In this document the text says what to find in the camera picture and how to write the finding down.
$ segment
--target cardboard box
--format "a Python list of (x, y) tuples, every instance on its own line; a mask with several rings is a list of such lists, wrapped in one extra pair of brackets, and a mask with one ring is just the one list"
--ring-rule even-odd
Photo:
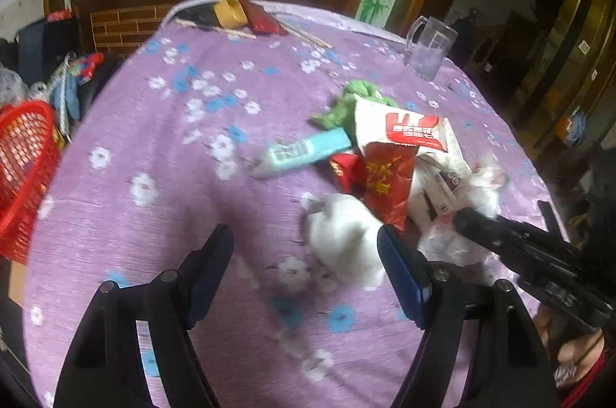
[(8, 279), (8, 298), (23, 308), (23, 291), (26, 285), (26, 266), (18, 262), (10, 263)]

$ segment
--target screw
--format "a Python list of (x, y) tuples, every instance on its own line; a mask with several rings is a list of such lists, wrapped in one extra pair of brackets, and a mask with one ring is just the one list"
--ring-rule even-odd
[(115, 288), (115, 283), (113, 281), (105, 281), (103, 284), (99, 286), (99, 290), (101, 293), (109, 293)]
[(434, 271), (434, 279), (444, 283), (445, 281), (448, 281), (449, 273), (445, 269), (437, 269)]
[(160, 275), (160, 280), (165, 283), (175, 281), (177, 278), (177, 271), (173, 269), (166, 270)]
[(513, 285), (511, 284), (511, 281), (509, 281), (507, 279), (499, 279), (497, 281), (497, 287), (501, 291), (511, 291), (511, 290), (513, 290)]

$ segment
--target mug handle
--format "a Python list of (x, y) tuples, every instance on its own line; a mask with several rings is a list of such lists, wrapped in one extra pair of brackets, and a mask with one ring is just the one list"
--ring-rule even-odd
[(424, 17), (423, 15), (420, 16), (415, 22), (413, 22), (413, 25), (411, 25), (411, 28), (408, 30), (408, 34), (407, 34), (407, 50), (410, 50), (411, 47), (415, 46), (415, 43), (413, 43), (413, 36), (415, 36), (415, 33), (417, 32), (417, 29), (420, 28), (420, 25), (427, 24), (427, 18)]

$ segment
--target table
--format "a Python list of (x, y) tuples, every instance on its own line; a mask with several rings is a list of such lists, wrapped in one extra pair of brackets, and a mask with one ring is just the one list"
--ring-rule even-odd
[[(405, 65), (400, 38), (323, 10), (267, 6), (335, 51), (294, 36), (238, 39), (163, 23), (105, 87), (64, 155), (39, 210), (26, 287), (27, 353), (48, 406), (96, 288), (149, 282), (225, 222), (235, 254), (190, 333), (221, 404), (389, 407), (421, 331), (387, 279), (375, 291), (340, 285), (304, 248), (306, 209), (334, 184), (318, 167), (264, 181), (246, 173), (265, 146), (313, 134), (309, 116), (348, 80), (448, 116), (469, 163), (492, 151), (509, 174), (501, 213), (543, 226), (535, 200), (549, 200), (546, 186), (455, 65), (427, 83)], [(166, 406), (142, 325), (152, 398)], [(457, 404), (469, 358), (464, 340), (444, 406)]]

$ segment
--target brick pattern panel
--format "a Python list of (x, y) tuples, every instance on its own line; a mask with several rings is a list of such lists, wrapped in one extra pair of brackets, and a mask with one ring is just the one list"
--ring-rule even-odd
[(154, 34), (173, 5), (105, 10), (90, 14), (97, 52), (126, 57)]

